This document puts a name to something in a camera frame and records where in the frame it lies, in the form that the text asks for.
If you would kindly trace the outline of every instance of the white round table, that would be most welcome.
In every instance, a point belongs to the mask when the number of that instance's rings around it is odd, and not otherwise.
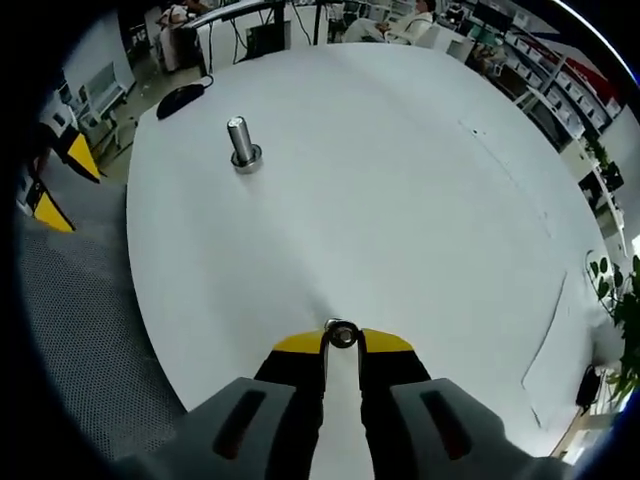
[[[230,163],[236,115],[263,150],[253,175]],[[542,133],[443,53],[281,52],[222,71],[166,120],[146,112],[127,230],[149,337],[188,410],[338,316],[407,339],[532,454],[575,414],[597,309],[584,256],[605,253],[602,236]],[[330,355],[314,478],[370,476],[350,352]]]

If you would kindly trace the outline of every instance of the yellow and black object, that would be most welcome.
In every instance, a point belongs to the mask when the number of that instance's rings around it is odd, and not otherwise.
[[[431,377],[400,337],[330,319],[324,331],[301,333],[275,345],[255,376],[296,387],[274,442],[268,478],[308,478],[323,421],[327,347],[349,348],[356,342],[361,417],[376,478],[415,477],[414,450],[391,387]]]
[[[255,380],[296,387],[271,451],[267,478],[308,478],[322,426],[328,334],[287,337],[273,347]]]
[[[85,136],[72,125],[67,125],[62,134],[52,141],[51,147],[63,163],[69,165],[78,175],[100,183],[100,172]]]
[[[33,176],[33,184],[26,196],[26,204],[33,217],[61,232],[73,232],[76,228],[62,212],[42,181]]]
[[[416,478],[417,462],[391,387],[431,380],[402,338],[376,330],[358,332],[361,418],[376,479]]]

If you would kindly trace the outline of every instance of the computer mouse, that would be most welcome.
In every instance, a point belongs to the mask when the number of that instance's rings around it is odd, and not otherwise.
[[[158,120],[167,118],[180,110],[185,105],[193,102],[196,98],[201,97],[204,93],[204,86],[199,83],[178,87],[169,92],[158,105],[156,116]]]

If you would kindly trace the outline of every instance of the office floor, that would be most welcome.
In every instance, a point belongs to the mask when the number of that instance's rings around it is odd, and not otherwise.
[[[198,67],[179,70],[167,74],[160,70],[151,55],[140,59],[133,66],[133,75],[136,84],[127,96],[127,102],[116,109],[118,124],[133,117],[135,120],[157,104],[162,98],[174,88],[191,83],[200,78]],[[115,144],[111,144],[105,152],[97,159],[100,170],[109,178],[127,182],[129,173],[129,162],[131,161],[131,144],[134,141],[135,126],[133,123],[127,124],[121,131],[121,144],[127,148],[120,152]]]

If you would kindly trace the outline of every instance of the metal bolt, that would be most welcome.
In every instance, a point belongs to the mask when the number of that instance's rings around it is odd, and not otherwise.
[[[253,173],[260,168],[262,150],[251,143],[247,122],[243,117],[233,117],[227,122],[227,131],[233,144],[231,163],[238,173]]]

